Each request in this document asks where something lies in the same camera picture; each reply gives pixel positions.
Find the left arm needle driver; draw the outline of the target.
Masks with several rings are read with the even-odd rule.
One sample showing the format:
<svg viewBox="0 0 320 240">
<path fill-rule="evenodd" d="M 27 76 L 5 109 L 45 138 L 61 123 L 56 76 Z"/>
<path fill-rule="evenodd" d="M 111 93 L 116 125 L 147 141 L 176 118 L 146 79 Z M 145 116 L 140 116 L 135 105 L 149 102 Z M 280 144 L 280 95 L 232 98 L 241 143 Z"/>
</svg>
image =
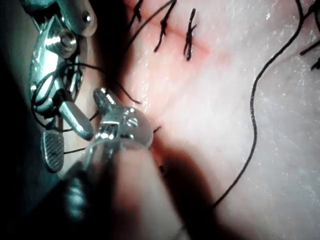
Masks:
<svg viewBox="0 0 320 240">
<path fill-rule="evenodd" d="M 94 142 L 90 146 L 117 150 L 126 144 L 149 148 L 154 133 L 147 117 L 134 107 L 100 104 L 101 115 Z"/>
</svg>

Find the right arm needle driver jaw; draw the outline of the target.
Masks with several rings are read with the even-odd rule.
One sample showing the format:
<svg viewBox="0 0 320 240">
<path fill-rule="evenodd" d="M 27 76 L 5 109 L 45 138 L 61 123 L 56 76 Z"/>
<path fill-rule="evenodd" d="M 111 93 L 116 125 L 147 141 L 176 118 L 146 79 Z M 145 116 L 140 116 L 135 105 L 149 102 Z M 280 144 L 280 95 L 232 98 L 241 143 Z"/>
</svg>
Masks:
<svg viewBox="0 0 320 240">
<path fill-rule="evenodd" d="M 72 101 L 64 101 L 58 108 L 62 118 L 71 129 L 82 139 L 90 141 L 93 138 L 93 126 L 86 115 Z"/>
<path fill-rule="evenodd" d="M 64 136 L 63 120 L 56 117 L 50 125 L 51 129 L 45 130 L 40 138 L 40 150 L 46 168 L 51 173 L 59 172 L 64 165 Z"/>
</svg>

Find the left arm needle driver jaw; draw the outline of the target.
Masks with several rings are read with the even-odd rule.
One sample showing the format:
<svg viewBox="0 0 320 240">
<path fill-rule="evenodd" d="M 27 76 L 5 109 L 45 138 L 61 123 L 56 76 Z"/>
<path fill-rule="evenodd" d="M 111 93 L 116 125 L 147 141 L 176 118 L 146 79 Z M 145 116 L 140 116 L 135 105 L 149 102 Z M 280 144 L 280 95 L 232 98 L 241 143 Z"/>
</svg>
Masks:
<svg viewBox="0 0 320 240">
<path fill-rule="evenodd" d="M 93 90 L 93 99 L 99 112 L 109 112 L 118 104 L 118 98 L 109 88 L 96 88 Z"/>
</svg>

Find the right arm needle driver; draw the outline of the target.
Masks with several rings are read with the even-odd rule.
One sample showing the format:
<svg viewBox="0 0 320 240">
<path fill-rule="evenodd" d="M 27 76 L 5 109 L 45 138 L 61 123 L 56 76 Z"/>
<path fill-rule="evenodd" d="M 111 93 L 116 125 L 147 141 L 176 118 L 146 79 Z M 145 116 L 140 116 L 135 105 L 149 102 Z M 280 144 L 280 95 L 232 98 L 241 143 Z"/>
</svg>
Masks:
<svg viewBox="0 0 320 240">
<path fill-rule="evenodd" d="M 33 110 L 50 117 L 58 109 L 53 97 L 65 89 L 73 101 L 82 85 L 87 61 L 87 38 L 98 25 L 88 0 L 23 0 L 38 37 L 31 57 L 29 96 Z"/>
</svg>

